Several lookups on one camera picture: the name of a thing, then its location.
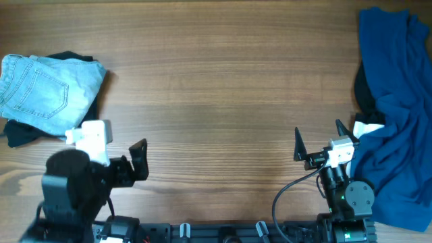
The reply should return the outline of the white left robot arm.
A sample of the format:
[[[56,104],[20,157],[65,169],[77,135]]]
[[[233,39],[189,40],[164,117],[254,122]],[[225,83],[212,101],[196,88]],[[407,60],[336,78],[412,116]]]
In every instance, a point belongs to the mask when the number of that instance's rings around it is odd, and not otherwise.
[[[90,159],[84,151],[63,150],[51,155],[42,177],[44,200],[21,242],[139,242],[143,231],[137,218],[112,214],[94,232],[96,217],[113,205],[114,188],[131,188],[149,176],[147,141],[129,148],[131,157],[110,159],[108,166]]]

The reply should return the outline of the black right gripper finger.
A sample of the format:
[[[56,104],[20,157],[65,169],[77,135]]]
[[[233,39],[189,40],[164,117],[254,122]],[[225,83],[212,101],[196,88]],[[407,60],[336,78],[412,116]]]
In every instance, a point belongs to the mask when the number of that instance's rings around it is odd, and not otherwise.
[[[294,160],[295,161],[304,161],[307,156],[307,150],[304,145],[303,139],[300,134],[300,130],[295,127],[295,146],[294,146]]]
[[[353,144],[360,144],[360,140],[339,119],[336,119],[335,124],[339,136],[348,136]]]

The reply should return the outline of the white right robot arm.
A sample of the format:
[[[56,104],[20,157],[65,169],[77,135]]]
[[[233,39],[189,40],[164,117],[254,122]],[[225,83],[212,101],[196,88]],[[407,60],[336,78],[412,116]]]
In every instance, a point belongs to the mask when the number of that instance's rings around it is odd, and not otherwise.
[[[375,224],[370,220],[375,201],[374,185],[348,177],[346,168],[360,144],[340,121],[335,121],[338,137],[319,152],[308,153],[298,128],[295,129],[294,160],[303,161],[305,170],[317,170],[321,191],[329,207],[305,233],[305,242],[373,243]]]

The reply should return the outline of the light blue denim shorts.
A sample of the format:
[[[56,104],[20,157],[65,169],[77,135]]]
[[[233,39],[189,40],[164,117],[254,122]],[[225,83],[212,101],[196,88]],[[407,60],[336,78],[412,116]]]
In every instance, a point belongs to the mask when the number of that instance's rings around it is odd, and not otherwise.
[[[106,73],[98,61],[6,55],[1,61],[1,117],[61,136],[84,119]]]

